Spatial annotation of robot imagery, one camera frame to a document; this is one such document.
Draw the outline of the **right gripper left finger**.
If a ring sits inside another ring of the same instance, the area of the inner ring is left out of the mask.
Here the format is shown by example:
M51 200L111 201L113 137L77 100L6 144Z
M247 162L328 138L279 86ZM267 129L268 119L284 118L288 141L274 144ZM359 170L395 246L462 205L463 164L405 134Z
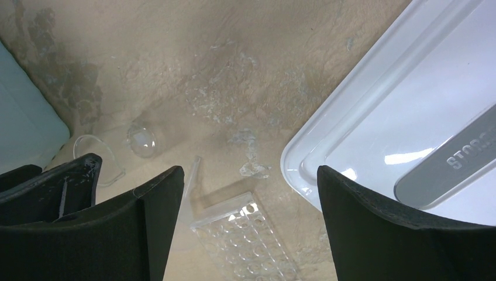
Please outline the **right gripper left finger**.
M162 280L184 190L173 166L52 222L1 227L2 280Z

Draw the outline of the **clear well plate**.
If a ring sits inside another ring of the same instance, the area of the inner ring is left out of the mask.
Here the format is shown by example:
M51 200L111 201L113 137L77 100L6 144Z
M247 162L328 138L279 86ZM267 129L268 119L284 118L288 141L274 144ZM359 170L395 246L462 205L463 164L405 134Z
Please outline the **clear well plate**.
M206 208L191 229L225 280L300 280L251 192Z

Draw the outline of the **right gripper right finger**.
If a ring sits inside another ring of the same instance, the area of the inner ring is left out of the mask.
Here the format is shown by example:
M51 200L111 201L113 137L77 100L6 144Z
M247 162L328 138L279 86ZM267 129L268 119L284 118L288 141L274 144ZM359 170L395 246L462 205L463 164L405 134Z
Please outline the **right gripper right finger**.
M495 279L495 227L417 210L329 166L317 184L339 280Z

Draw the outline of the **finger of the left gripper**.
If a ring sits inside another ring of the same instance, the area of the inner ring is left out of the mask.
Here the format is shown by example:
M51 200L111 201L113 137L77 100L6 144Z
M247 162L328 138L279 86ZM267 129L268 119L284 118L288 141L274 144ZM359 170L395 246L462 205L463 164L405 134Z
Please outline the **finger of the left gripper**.
M48 171L24 165L1 174L1 225L53 222L95 205L102 158L88 153Z

